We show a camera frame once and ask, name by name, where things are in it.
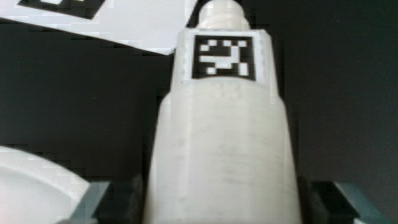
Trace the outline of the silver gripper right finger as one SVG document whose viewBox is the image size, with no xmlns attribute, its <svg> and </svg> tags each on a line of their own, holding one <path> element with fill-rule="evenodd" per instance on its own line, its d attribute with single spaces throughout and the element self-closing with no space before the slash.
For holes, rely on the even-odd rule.
<svg viewBox="0 0 398 224">
<path fill-rule="evenodd" d="M 391 224 L 359 187 L 348 182 L 336 182 L 334 187 L 341 194 L 341 205 L 330 215 L 330 224 Z"/>
</svg>

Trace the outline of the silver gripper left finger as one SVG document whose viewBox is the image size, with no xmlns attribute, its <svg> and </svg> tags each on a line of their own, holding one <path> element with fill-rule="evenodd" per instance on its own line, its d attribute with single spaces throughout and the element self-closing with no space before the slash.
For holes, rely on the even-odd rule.
<svg viewBox="0 0 398 224">
<path fill-rule="evenodd" d="M 69 224 L 99 224 L 96 211 L 110 187 L 108 181 L 92 182 L 69 217 Z"/>
</svg>

